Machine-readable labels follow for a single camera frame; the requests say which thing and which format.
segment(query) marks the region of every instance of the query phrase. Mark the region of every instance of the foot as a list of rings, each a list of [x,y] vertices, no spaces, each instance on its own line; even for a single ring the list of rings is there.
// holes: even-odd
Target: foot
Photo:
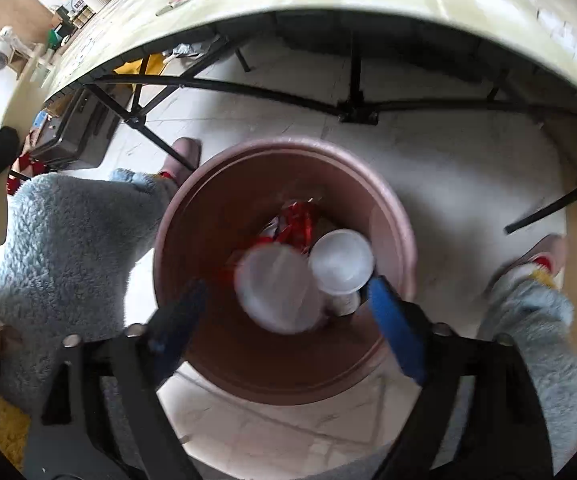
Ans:
[[[547,273],[555,277],[565,266],[566,253],[566,237],[556,234],[547,235],[526,254],[496,272],[489,283],[488,289],[492,289],[493,285],[510,270],[529,263],[542,266]]]
[[[202,151],[201,142],[190,137],[180,137],[173,144],[172,148],[182,155],[193,168],[200,165],[200,155]],[[167,155],[164,160],[164,165],[159,171],[162,176],[172,178],[178,186],[181,186],[184,181],[190,177],[192,171],[188,170],[180,162]]]

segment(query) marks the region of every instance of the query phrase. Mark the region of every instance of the fuzzy gray pants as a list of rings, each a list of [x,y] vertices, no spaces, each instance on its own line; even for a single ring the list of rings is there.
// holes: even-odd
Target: fuzzy gray pants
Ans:
[[[50,174],[20,187],[0,264],[0,319],[24,340],[21,351],[2,361],[0,393],[7,400],[32,410],[65,335],[96,340],[124,327],[129,273],[152,247],[174,192],[169,180],[127,170],[116,170],[108,182]],[[555,470],[577,442],[572,321],[573,306],[561,293],[519,272],[498,286],[479,332],[480,338],[506,332],[517,343],[545,413]],[[463,381],[437,465],[456,450],[471,391],[472,383]],[[369,479],[387,451],[310,478]]]

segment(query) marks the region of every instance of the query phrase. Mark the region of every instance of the green object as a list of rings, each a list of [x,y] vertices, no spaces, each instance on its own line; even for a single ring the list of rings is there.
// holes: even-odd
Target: green object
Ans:
[[[51,29],[48,32],[48,38],[46,40],[46,44],[48,45],[49,48],[52,48],[53,50],[57,50],[57,48],[60,46],[60,44],[62,43],[62,38],[60,38],[57,33]]]

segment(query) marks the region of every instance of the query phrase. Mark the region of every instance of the screw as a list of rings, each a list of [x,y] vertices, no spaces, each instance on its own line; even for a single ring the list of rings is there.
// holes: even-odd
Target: screw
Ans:
[[[65,346],[65,348],[73,348],[74,346],[79,345],[79,343],[82,342],[82,338],[79,337],[77,334],[71,334],[71,335],[67,335],[63,341],[62,344]]]
[[[451,330],[451,327],[446,323],[435,323],[432,330],[435,335],[441,335],[443,337],[453,335],[453,330]]]
[[[504,346],[515,345],[515,341],[513,340],[513,338],[506,333],[498,334],[497,336],[495,336],[495,342]]]
[[[127,337],[140,337],[144,332],[146,332],[146,327],[141,323],[133,323],[124,330]]]

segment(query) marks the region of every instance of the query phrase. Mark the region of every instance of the floor tile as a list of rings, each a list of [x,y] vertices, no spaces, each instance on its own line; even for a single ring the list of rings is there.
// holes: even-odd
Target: floor tile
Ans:
[[[202,77],[296,92],[329,103],[343,100],[348,60],[290,51],[278,40],[243,49],[251,73],[235,57]],[[179,61],[165,73],[183,71]],[[406,65],[363,63],[366,99],[484,96],[486,85]],[[144,88],[144,105],[161,88]],[[189,136],[203,144],[202,162],[239,142],[279,135],[322,137],[347,148],[392,186],[417,237],[417,301],[432,320],[475,335],[486,311],[492,272],[544,234],[565,232],[563,212],[507,236],[503,228],[558,197],[560,167],[553,146],[527,118],[499,112],[382,113],[377,126],[290,105],[197,89],[178,90],[149,114],[147,125],[166,142]],[[105,178],[123,166],[158,171],[165,154],[125,124],[102,165],[70,172]],[[152,251],[131,273],[126,322],[143,322],[156,308]],[[185,449],[240,478],[295,478],[349,462],[391,442],[419,387],[394,358],[339,396],[304,406],[266,406],[222,392],[188,364],[160,390]]]

